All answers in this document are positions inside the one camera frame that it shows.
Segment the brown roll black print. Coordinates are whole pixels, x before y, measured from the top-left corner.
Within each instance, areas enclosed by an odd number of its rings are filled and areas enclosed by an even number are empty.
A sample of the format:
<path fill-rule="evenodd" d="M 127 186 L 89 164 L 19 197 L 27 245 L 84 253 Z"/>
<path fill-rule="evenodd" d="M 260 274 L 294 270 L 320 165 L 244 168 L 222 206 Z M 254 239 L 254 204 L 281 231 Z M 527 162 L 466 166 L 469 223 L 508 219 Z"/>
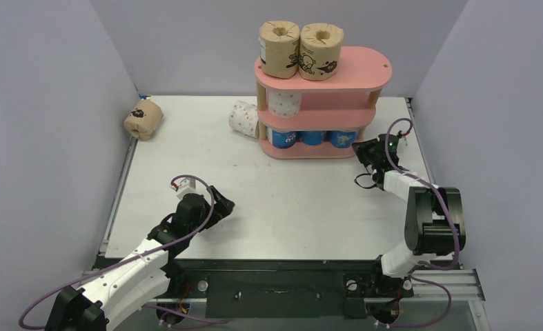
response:
<path fill-rule="evenodd" d="M 153 101 L 142 99 L 124 120 L 124 129 L 134 138 L 147 141 L 159 126 L 164 114 Z"/>

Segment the brown roll cartoon print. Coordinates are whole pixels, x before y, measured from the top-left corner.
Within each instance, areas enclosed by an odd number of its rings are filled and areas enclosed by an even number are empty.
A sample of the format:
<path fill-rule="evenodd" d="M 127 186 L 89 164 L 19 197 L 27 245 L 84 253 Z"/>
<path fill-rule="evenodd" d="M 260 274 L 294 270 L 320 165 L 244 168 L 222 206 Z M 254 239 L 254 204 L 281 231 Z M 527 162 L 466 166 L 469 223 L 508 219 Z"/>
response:
<path fill-rule="evenodd" d="M 324 81 L 338 69 L 344 31 L 329 23 L 304 26 L 299 39 L 299 74 L 309 81 Z"/>

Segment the pink three-tier shelf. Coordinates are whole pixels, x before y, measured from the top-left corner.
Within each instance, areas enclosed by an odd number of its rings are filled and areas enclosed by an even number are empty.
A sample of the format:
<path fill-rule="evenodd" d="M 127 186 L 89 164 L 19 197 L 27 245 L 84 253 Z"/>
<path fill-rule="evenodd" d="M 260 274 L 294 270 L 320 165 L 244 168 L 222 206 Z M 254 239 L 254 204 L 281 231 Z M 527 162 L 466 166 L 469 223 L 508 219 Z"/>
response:
<path fill-rule="evenodd" d="M 362 139 L 365 128 L 376 115 L 376 104 L 383 87 L 393 76 L 391 62 L 374 49 L 344 46 L 336 73 L 325 81 L 305 80 L 300 74 L 280 79 L 264 74 L 261 59 L 256 59 L 259 145 L 276 159 L 343 159 L 354 155 L 353 149 L 337 148 L 329 141 L 310 146 L 296 141 L 289 148 L 271 143 L 274 132 L 348 131 Z M 302 94 L 300 111 L 293 117 L 273 115 L 268 100 L 271 92 Z"/>

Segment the blue paper roll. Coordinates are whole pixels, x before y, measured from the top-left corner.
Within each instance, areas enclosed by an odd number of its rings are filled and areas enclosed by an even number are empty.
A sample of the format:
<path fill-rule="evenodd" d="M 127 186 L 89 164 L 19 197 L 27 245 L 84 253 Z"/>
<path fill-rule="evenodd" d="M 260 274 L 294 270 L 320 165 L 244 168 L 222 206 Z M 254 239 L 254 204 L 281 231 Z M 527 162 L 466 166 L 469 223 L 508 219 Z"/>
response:
<path fill-rule="evenodd" d="M 298 140 L 297 131 L 276 131 L 272 128 L 267 128 L 268 142 L 275 148 L 286 149 L 295 145 Z"/>

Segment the brown roll with barcode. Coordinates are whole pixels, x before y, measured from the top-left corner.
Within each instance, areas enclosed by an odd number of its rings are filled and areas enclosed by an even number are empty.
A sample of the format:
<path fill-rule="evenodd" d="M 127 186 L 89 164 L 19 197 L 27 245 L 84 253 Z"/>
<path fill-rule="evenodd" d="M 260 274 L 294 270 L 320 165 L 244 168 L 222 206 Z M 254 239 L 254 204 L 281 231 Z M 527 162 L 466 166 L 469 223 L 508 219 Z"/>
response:
<path fill-rule="evenodd" d="M 268 76 L 289 79 L 297 71 L 300 29 L 291 21 L 267 21 L 259 28 L 261 69 Z"/>

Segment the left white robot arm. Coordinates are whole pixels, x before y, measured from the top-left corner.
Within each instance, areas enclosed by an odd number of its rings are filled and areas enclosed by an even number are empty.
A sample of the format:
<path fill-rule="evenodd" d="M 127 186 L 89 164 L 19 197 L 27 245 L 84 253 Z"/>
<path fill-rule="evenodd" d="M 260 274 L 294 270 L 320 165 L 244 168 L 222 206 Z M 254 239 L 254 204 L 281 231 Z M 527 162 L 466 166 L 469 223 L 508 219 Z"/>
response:
<path fill-rule="evenodd" d="M 193 187 L 182 190 L 167 215 L 121 263 L 106 268 L 79 288 L 56 296 L 45 330 L 114 330 L 155 297 L 175 297 L 185 285 L 175 258 L 188 248 L 194 230 L 211 228 L 229 216 L 235 203 L 214 186 L 206 199 Z"/>

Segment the blue white roll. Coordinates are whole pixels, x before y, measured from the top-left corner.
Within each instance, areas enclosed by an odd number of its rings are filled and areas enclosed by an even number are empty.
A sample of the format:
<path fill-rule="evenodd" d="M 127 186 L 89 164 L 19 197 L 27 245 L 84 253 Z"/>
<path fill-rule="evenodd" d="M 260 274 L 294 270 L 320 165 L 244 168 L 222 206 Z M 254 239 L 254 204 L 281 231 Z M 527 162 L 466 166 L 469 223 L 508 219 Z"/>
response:
<path fill-rule="evenodd" d="M 308 146 L 321 145 L 326 140 L 327 131 L 300 131 L 299 141 Z"/>
<path fill-rule="evenodd" d="M 327 132 L 326 138 L 328 142 L 335 148 L 349 148 L 356 141 L 358 134 L 358 130 L 333 130 Z"/>

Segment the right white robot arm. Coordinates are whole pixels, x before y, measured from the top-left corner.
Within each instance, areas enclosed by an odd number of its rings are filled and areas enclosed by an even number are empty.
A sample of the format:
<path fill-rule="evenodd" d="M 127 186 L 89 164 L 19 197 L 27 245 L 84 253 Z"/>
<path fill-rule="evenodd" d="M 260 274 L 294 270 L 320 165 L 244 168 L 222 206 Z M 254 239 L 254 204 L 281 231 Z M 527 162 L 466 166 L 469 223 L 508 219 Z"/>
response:
<path fill-rule="evenodd" d="M 404 238 L 395 248 L 378 257 L 377 269 L 368 275 L 368 288 L 377 296 L 404 289 L 418 267 L 432 268 L 431 260 L 452 255 L 457 265 L 466 245 L 462 196 L 457 188 L 442 187 L 399 165 L 400 136 L 381 134 L 352 144 L 353 152 L 366 168 L 373 188 L 391 193 L 406 204 Z"/>

